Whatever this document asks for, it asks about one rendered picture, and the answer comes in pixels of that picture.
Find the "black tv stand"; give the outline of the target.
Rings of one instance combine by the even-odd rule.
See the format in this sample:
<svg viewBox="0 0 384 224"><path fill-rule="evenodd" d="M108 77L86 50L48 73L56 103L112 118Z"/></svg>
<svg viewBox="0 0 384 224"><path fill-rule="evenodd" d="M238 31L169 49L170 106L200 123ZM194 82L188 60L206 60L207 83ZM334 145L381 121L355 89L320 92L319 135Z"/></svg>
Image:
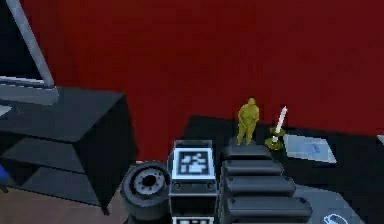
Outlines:
<svg viewBox="0 0 384 224"><path fill-rule="evenodd" d="M136 160L124 94L61 88L51 106L15 103L0 116L0 187L108 204Z"/></svg>

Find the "grey framed television set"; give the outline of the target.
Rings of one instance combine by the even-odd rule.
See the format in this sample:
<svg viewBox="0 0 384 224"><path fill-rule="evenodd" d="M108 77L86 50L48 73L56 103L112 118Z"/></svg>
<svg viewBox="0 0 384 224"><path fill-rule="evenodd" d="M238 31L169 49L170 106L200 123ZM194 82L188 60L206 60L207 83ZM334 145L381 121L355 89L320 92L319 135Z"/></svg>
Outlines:
<svg viewBox="0 0 384 224"><path fill-rule="evenodd" d="M58 97L20 0L0 0L0 100L52 105Z"/></svg>

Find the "olive green human statuette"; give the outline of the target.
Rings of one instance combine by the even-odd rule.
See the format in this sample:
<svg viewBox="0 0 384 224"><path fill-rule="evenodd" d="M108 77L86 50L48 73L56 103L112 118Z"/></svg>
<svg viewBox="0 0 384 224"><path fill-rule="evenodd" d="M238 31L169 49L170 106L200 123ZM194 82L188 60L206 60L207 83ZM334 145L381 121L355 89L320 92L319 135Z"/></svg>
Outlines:
<svg viewBox="0 0 384 224"><path fill-rule="evenodd" d="M251 143L258 121L259 108L256 105L256 100L254 98L249 98L247 103L242 105L238 112L238 145L241 145L242 141L245 141L246 145Z"/></svg>

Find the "black low table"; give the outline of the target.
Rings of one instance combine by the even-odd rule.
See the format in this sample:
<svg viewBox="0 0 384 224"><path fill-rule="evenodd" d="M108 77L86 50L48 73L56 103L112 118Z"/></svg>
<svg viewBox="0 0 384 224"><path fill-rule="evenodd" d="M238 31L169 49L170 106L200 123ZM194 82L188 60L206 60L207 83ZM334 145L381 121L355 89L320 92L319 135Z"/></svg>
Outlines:
<svg viewBox="0 0 384 224"><path fill-rule="evenodd" d="M286 175L296 183L340 193L366 224L384 224L384 145L374 136L349 135L285 126L288 134L322 138L337 163L327 164L272 152ZM221 151L237 135L237 122L194 115L184 128L183 139L212 140Z"/></svg>

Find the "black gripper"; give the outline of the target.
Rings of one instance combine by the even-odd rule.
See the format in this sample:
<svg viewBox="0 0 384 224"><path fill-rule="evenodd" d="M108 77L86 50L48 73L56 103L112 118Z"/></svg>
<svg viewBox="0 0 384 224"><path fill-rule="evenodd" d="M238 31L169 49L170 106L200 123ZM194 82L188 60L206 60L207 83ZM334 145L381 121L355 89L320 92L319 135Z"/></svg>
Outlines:
<svg viewBox="0 0 384 224"><path fill-rule="evenodd" d="M128 213L136 220L149 222L167 215L169 184L165 163L150 161L132 167L120 191Z"/></svg>

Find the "white candle on brass holder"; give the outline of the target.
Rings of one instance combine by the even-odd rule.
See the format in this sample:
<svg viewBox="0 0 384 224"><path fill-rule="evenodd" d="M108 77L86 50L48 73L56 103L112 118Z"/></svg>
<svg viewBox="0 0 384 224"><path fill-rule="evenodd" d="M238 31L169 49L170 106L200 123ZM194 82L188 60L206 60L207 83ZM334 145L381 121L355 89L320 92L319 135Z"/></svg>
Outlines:
<svg viewBox="0 0 384 224"><path fill-rule="evenodd" d="M287 111L287 107L284 106L280 112L277 125L270 128L270 133L272 136L265 140L265 145L270 150L278 151L283 148L283 143L279 140L279 138L285 134L285 131L282 129L282 125L284 123Z"/></svg>

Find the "pale blue paper sheet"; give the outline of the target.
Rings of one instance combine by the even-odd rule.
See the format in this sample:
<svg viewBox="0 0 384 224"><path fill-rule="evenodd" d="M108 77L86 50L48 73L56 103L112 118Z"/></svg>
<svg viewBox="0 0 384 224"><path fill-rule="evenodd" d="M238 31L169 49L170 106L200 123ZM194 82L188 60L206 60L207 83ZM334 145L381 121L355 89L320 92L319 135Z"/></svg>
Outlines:
<svg viewBox="0 0 384 224"><path fill-rule="evenodd" d="M283 141L288 157L331 164L337 162L325 139L285 134Z"/></svg>

